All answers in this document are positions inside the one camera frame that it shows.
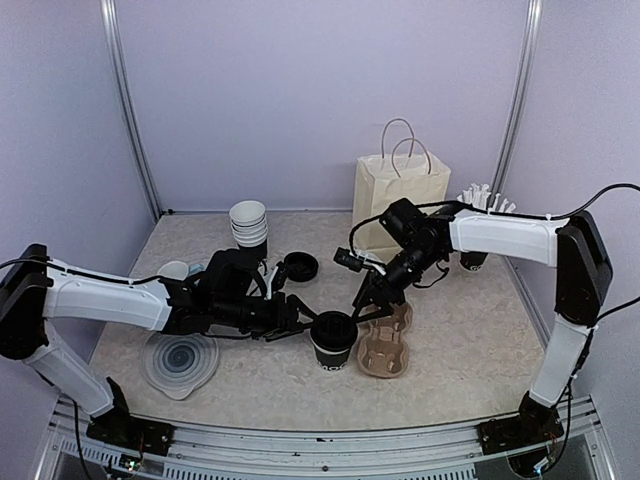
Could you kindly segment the black paper coffee cup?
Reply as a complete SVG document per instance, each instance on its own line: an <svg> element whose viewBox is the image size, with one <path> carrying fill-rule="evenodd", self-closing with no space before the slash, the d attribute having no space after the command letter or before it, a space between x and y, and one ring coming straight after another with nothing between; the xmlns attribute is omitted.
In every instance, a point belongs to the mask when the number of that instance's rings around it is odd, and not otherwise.
<svg viewBox="0 0 640 480"><path fill-rule="evenodd" d="M321 313L310 329L316 359L328 371L343 368L358 338L358 327L347 314L339 311Z"/></svg>

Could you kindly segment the black cup lid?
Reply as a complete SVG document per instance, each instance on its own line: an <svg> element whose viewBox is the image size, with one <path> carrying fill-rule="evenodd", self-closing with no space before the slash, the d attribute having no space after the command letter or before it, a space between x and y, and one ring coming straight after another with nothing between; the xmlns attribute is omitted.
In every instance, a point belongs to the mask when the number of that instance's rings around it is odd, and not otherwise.
<svg viewBox="0 0 640 480"><path fill-rule="evenodd" d="M349 315L327 311L318 316L311 327L310 336L320 348L339 351L353 346L358 336L358 327Z"/></svg>

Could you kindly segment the brown pulp cup carrier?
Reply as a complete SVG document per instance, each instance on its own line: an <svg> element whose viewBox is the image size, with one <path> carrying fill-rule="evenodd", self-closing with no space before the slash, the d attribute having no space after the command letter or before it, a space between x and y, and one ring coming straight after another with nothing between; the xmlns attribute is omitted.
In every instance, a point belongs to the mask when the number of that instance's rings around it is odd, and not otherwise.
<svg viewBox="0 0 640 480"><path fill-rule="evenodd" d="M404 337L413 321L413 308L406 302L394 306L390 316L361 323L356 348L359 370L380 379L402 376L409 365L409 346Z"/></svg>

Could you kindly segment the stack of black lids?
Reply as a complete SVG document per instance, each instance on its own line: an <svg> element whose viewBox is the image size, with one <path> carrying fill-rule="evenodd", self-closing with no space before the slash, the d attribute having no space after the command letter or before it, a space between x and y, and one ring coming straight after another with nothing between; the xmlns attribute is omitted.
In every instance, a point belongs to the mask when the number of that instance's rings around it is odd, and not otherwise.
<svg viewBox="0 0 640 480"><path fill-rule="evenodd" d="M306 252L291 252L284 258L287 277L298 283L313 280L319 270L318 260Z"/></svg>

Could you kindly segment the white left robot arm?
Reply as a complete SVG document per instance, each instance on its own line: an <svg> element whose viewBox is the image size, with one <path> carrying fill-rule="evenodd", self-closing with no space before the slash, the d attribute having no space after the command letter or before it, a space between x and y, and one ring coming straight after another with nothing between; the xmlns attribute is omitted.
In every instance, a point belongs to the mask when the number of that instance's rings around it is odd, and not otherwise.
<svg viewBox="0 0 640 480"><path fill-rule="evenodd" d="M299 297L278 290L276 278L262 275L259 261L239 249L215 252L205 269L183 279L94 272L53 259L41 244L3 262L1 271L2 357L29 365L121 445L140 434L121 388L95 374L50 320L123 324L173 336L222 326L270 342L297 335L318 318Z"/></svg>

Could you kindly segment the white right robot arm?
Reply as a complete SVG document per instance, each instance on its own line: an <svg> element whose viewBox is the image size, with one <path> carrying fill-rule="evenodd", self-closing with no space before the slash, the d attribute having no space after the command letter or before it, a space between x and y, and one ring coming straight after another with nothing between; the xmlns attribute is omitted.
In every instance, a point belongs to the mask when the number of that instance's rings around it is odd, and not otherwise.
<svg viewBox="0 0 640 480"><path fill-rule="evenodd" d="M376 223L397 252L377 261L355 248L356 233ZM489 213L445 200L415 204L407 198L354 225L341 258L367 272L353 301L356 320L377 307L384 315L405 301L406 290L453 253L488 254L531 263L548 271L551 325L540 369L525 393L511 433L523 444L535 442L589 355L613 279L613 266L597 224L587 210L565 215Z"/></svg>

